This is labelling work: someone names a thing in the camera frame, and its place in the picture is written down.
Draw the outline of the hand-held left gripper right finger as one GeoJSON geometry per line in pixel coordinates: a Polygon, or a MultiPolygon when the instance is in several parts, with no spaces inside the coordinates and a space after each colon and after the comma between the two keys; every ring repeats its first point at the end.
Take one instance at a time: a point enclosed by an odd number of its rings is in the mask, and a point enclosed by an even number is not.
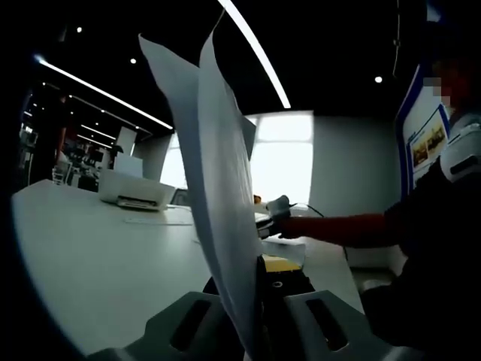
{"type": "Polygon", "coordinates": [[[258,259],[258,295],[268,360],[421,360],[372,333],[365,315],[328,290],[316,291],[302,270],[268,271],[258,259]]]}

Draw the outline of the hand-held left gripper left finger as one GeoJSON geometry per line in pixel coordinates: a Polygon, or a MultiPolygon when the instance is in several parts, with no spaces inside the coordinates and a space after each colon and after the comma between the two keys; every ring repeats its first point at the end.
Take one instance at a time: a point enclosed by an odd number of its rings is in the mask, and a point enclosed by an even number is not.
{"type": "Polygon", "coordinates": [[[151,317],[144,334],[125,347],[92,353],[89,360],[243,360],[244,347],[213,279],[151,317]]]}

